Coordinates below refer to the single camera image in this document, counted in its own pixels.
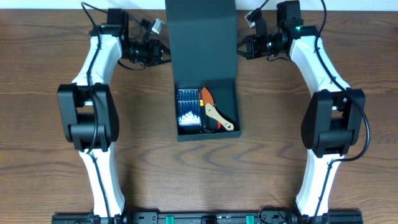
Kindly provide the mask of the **black gift box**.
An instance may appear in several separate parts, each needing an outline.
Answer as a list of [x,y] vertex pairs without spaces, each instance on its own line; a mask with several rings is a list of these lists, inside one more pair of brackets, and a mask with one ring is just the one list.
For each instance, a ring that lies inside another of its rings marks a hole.
[[238,138],[242,134],[236,92],[238,15],[234,0],[166,0],[167,27],[174,90],[207,88],[215,108],[234,125],[217,130],[206,117],[212,134],[201,126],[178,126],[177,140]]

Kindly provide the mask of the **red scraper wooden handle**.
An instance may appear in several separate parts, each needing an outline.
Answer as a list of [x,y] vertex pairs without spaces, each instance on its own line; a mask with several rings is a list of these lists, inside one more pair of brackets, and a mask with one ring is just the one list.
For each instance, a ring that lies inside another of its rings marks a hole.
[[215,102],[210,91],[207,88],[202,88],[200,93],[205,107],[205,114],[220,123],[227,131],[233,131],[234,125],[220,115],[215,108]]

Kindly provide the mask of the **blue screwdriver bit case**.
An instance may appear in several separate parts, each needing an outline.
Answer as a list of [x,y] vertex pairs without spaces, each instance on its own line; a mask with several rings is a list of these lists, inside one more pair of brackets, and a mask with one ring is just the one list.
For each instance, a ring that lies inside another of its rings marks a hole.
[[180,89],[177,92],[177,121],[179,126],[200,126],[200,97],[198,89]]

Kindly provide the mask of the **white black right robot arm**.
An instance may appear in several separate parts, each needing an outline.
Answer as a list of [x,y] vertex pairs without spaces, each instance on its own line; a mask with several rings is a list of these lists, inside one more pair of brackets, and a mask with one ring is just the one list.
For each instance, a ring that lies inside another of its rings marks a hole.
[[323,29],[306,25],[299,1],[277,4],[277,30],[267,33],[261,7],[245,19],[256,34],[242,39],[238,55],[250,60],[279,59],[286,53],[298,67],[311,94],[301,124],[301,138],[307,161],[295,208],[286,214],[286,223],[362,223],[358,210],[330,210],[328,198],[338,167],[364,156],[370,143],[370,125],[362,89],[351,88],[328,58],[321,34]]

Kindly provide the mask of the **small black-handled hammer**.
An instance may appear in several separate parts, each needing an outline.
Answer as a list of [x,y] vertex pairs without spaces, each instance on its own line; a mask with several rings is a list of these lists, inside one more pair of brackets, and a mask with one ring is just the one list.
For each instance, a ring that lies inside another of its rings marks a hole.
[[212,134],[212,133],[214,133],[214,131],[211,130],[211,129],[208,129],[207,124],[204,123],[204,124],[201,125],[199,133],[200,134]]

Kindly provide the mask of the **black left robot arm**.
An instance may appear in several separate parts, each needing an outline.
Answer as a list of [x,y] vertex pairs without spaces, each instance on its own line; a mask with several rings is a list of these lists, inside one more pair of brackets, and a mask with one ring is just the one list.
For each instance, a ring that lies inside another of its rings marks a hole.
[[52,217],[52,223],[129,222],[116,170],[114,147],[119,137],[119,118],[109,84],[122,59],[142,68],[153,67],[166,63],[162,56],[170,54],[170,49],[152,38],[159,35],[164,26],[159,18],[139,21],[145,33],[141,40],[135,40],[129,36],[132,15],[111,8],[105,10],[105,14],[104,24],[92,24],[90,49],[79,74],[57,90],[65,138],[78,151],[88,173],[93,211],[57,214]]

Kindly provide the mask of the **black yellow screwdriver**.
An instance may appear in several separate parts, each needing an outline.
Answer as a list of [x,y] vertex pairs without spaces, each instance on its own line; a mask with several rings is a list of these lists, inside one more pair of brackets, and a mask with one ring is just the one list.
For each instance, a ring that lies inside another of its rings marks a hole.
[[201,126],[202,126],[203,131],[205,131],[206,126],[207,126],[206,113],[205,113],[205,104],[204,104],[201,92],[199,93],[199,97],[200,97]]

